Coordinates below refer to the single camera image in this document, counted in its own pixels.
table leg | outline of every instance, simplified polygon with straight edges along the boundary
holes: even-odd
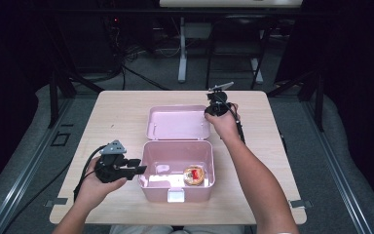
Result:
[[[255,70],[258,64],[257,58],[252,58],[250,62],[251,62],[251,68]],[[256,84],[263,85],[263,77],[262,77],[262,72],[260,70],[256,77]]]
[[[186,37],[184,31],[184,18],[180,20],[180,65],[178,68],[178,82],[184,83],[186,81],[187,69],[187,52],[186,52]]]

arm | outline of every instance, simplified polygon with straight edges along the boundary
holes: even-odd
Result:
[[[233,115],[228,112],[207,120],[226,144],[244,196],[257,221],[259,233],[299,233],[284,193],[270,170],[241,141]]]
[[[126,183],[126,178],[120,178],[110,183],[102,183],[96,177],[95,173],[92,173],[97,159],[98,158],[94,158],[91,160],[87,171],[88,176],[81,185],[78,197],[74,205],[72,205],[71,209],[54,230],[54,234],[82,233],[85,220],[90,214],[90,211],[97,207],[108,193],[117,190]]]

person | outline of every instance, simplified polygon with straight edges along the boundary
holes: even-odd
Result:
[[[237,104],[232,104],[232,111],[240,118]],[[299,233],[298,227],[291,214],[290,207],[281,186],[272,172],[250,151],[239,136],[236,120],[231,112],[222,116],[212,116],[205,113],[205,117],[220,135],[226,145],[233,164],[236,168],[243,194],[247,200],[257,222],[258,233]],[[95,160],[92,160],[88,172],[94,170]],[[102,183],[94,174],[84,180],[81,191],[54,233],[81,233],[85,220],[90,211],[98,206],[106,195],[126,183],[120,178],[111,183]],[[110,233],[120,233],[120,230],[133,228],[128,233],[211,233],[205,227],[191,228],[186,232],[172,232],[170,226],[113,226]],[[243,233],[238,225],[223,225],[223,232],[213,233]]]

forearm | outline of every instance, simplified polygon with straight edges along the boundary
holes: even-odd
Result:
[[[254,213],[258,230],[297,233],[284,193],[271,171],[238,137],[228,137],[224,142],[244,196]]]
[[[82,233],[84,230],[85,220],[87,216],[90,214],[89,209],[85,207],[80,207],[77,204],[74,204],[72,208],[68,211],[62,221],[54,230],[54,234],[59,233],[67,233],[67,234],[75,234],[75,233]]]

box latch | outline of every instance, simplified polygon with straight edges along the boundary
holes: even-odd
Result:
[[[184,189],[170,188],[168,190],[167,201],[169,203],[183,203],[185,201]]]

